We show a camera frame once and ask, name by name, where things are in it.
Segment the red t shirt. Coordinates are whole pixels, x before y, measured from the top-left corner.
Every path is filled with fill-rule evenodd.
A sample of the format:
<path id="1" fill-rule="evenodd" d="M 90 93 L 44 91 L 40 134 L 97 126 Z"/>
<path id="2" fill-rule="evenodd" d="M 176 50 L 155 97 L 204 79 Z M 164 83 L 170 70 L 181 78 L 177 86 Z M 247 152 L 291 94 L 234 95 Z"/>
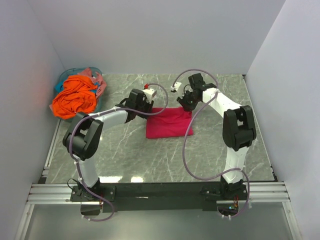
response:
<path id="1" fill-rule="evenodd" d="M 182 107 L 168 107 L 162 113 L 147 118 L 145 137 L 147 139 L 184 137 L 191 120 L 191 111 L 185 111 Z"/>

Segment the orange t shirt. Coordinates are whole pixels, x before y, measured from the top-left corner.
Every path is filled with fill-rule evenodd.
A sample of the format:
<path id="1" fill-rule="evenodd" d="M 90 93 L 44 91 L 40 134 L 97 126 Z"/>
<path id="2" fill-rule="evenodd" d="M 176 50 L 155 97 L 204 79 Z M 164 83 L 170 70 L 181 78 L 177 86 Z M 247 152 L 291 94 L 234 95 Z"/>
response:
<path id="1" fill-rule="evenodd" d="M 63 120 L 77 113 L 92 113 L 97 106 L 96 86 L 91 79 L 83 75 L 71 75 L 63 82 L 61 91 L 52 101 L 53 115 Z"/>

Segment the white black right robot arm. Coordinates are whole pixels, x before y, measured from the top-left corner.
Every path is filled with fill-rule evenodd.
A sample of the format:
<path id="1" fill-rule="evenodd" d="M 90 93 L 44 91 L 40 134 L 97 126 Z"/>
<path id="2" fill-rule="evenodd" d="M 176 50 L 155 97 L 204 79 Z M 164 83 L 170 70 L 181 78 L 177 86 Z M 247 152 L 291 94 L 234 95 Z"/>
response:
<path id="1" fill-rule="evenodd" d="M 190 90 L 185 90 L 177 79 L 170 90 L 178 93 L 176 100 L 185 111 L 193 111 L 202 102 L 204 107 L 211 107 L 222 117 L 222 138 L 227 154 L 224 170 L 218 174 L 220 187 L 213 195 L 226 200 L 240 194 L 248 195 L 249 187 L 243 183 L 246 176 L 243 168 L 247 152 L 257 137 L 253 109 L 221 93 L 217 81 L 206 83 L 203 73 L 203 70 L 198 70 L 188 77 Z"/>

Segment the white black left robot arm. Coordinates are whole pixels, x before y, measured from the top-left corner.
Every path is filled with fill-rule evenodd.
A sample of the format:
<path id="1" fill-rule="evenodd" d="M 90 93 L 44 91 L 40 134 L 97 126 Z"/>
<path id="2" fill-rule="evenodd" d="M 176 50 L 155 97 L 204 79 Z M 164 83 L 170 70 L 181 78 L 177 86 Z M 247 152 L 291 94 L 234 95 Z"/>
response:
<path id="1" fill-rule="evenodd" d="M 62 141 L 71 154 L 78 172 L 75 194 L 82 195 L 88 201 L 103 196 L 104 191 L 100 186 L 93 160 L 102 132 L 116 125 L 128 123 L 136 116 L 146 119 L 152 112 L 156 94 L 157 91 L 150 87 L 143 90 L 134 88 L 127 98 L 107 111 L 76 114 Z"/>

